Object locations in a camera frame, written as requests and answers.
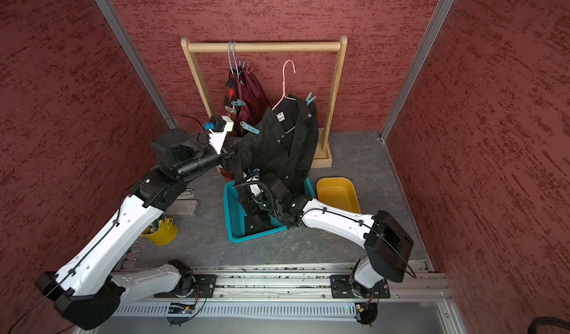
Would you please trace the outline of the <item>pink wire hanger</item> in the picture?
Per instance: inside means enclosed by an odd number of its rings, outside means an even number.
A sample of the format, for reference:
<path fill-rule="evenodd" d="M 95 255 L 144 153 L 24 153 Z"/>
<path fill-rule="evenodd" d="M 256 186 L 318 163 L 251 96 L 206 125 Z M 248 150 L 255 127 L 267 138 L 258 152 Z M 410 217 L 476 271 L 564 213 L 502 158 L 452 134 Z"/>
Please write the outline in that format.
<path fill-rule="evenodd" d="M 282 96 L 281 99 L 274 105 L 274 107 L 272 108 L 273 111 L 275 111 L 280 104 L 284 101 L 284 100 L 288 100 L 288 101 L 295 101 L 295 98 L 290 97 L 287 93 L 286 93 L 286 67 L 288 65 L 291 65 L 292 67 L 292 71 L 295 74 L 296 73 L 296 69 L 295 69 L 295 63 L 292 60 L 287 60 L 282 67 Z"/>

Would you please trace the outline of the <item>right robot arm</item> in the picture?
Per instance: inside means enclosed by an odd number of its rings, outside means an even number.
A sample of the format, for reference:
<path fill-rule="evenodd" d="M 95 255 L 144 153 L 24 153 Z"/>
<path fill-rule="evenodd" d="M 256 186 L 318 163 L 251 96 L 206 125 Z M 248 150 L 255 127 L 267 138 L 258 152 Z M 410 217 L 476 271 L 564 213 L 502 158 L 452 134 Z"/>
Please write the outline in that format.
<path fill-rule="evenodd" d="M 348 295 L 371 300 L 380 297 L 387 282 L 417 277 L 409 264 L 414 241 L 389 212 L 368 215 L 335 208 L 311 196 L 303 186 L 286 187 L 272 173 L 253 172 L 233 189 L 246 213 L 248 236 L 266 232 L 278 222 L 286 228 L 323 230 L 365 250 L 365 258 L 356 261 L 347 279 L 331 282 L 335 298 Z"/>

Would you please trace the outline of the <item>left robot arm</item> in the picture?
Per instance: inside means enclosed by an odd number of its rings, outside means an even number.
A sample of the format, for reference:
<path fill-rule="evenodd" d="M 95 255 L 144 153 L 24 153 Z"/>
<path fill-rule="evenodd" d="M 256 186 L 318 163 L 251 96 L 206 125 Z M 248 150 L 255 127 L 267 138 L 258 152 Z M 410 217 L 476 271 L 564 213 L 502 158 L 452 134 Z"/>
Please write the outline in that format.
<path fill-rule="evenodd" d="M 193 271 L 178 260 L 124 278 L 112 271 L 191 181 L 217 166 L 231 168 L 248 142 L 226 136 L 225 131 L 210 132 L 208 144 L 202 145 L 184 129 L 169 129 L 153 140 L 157 166 L 133 185 L 116 214 L 78 255 L 37 280 L 42 294 L 64 319 L 93 330 L 118 308 L 152 295 L 187 298 L 198 294 Z"/>

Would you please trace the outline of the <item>black long-sleeve shirt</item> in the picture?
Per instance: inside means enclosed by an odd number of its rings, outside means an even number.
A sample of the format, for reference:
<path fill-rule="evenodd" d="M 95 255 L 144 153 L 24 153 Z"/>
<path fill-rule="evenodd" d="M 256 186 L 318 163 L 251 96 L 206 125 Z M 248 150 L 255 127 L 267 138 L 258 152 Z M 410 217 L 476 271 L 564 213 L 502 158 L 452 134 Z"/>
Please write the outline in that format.
<path fill-rule="evenodd" d="M 290 95 L 268 108 L 255 129 L 258 134 L 245 135 L 249 143 L 235 159 L 235 181 L 246 170 L 259 169 L 280 178 L 291 192 L 302 192 L 319 143 L 317 103 Z"/>

